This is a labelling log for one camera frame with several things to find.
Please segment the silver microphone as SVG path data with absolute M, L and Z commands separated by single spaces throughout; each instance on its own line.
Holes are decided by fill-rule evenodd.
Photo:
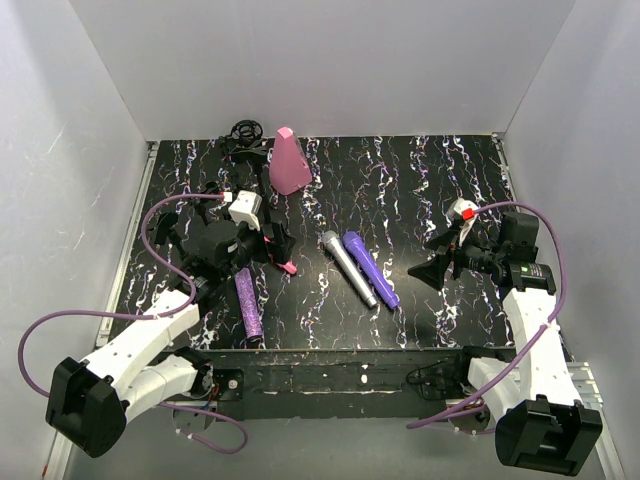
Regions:
M 325 249 L 334 257 L 342 271 L 346 274 L 355 290 L 368 308 L 374 308 L 378 302 L 368 282 L 360 273 L 358 267 L 343 246 L 342 240 L 333 230 L 325 231 L 321 235 Z

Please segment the black round-base mic stand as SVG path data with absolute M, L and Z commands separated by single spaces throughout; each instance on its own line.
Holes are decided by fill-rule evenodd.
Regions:
M 283 217 L 282 215 L 280 215 L 278 212 L 276 212 L 275 210 L 273 210 L 269 204 L 269 198 L 267 195 L 267 189 L 265 186 L 265 182 L 263 179 L 263 170 L 264 170 L 264 166 L 266 165 L 266 163 L 264 165 L 259 165 L 259 164 L 252 164 L 249 162 L 245 162 L 249 165 L 251 171 L 253 172 L 253 174 L 256 177 L 256 182 L 257 182 L 257 191 L 251 191 L 251 192 L 255 192 L 258 193 L 261 198 L 262 198 L 262 202 L 261 202 L 261 207 L 260 207 L 260 211 L 258 213 L 258 218 L 261 224 L 261 231 L 265 236 L 265 240 L 268 242 L 268 249 L 270 251 L 270 256 L 272 256 L 271 254 L 271 241 L 269 239 L 269 237 L 271 236 L 271 227 L 270 224 L 272 221 L 281 221 L 286 228 L 288 229 L 288 223 L 285 217 Z M 232 167 L 232 171 L 233 173 L 236 173 L 235 167 L 238 164 L 241 163 L 232 163 L 233 165 Z M 248 190 L 245 187 L 238 187 L 236 189 L 236 191 L 234 192 L 234 194 L 237 194 L 240 190 Z

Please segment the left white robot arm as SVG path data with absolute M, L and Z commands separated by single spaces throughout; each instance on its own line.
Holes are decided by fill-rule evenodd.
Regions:
M 181 265 L 168 289 L 108 344 L 82 360 L 64 359 L 54 370 L 45 419 L 60 434 L 97 458 L 109 451 L 127 424 L 175 395 L 216 396 L 222 388 L 210 360 L 181 347 L 164 361 L 154 360 L 224 296 L 235 283 L 249 346 L 264 339 L 249 266 L 273 262 L 294 271 L 295 244 L 285 221 L 259 230 L 247 222 L 211 226 L 200 250 L 179 252 Z

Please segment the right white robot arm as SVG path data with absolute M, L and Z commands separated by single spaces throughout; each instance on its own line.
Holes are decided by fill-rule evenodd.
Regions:
M 502 465 L 575 476 L 596 446 L 603 422 L 598 411 L 584 406 L 565 360 L 557 317 L 566 277 L 555 277 L 537 260 L 537 235 L 546 219 L 519 202 L 501 206 L 497 240 L 479 243 L 471 232 L 482 208 L 456 200 L 446 213 L 450 228 L 427 244 L 433 257 L 408 273 L 436 290 L 443 288 L 447 273 L 488 275 L 499 289 L 516 355 L 505 361 L 483 348 L 464 348 L 457 380 L 473 394 L 409 426 L 466 416 L 481 401 L 495 421 L 494 445 Z

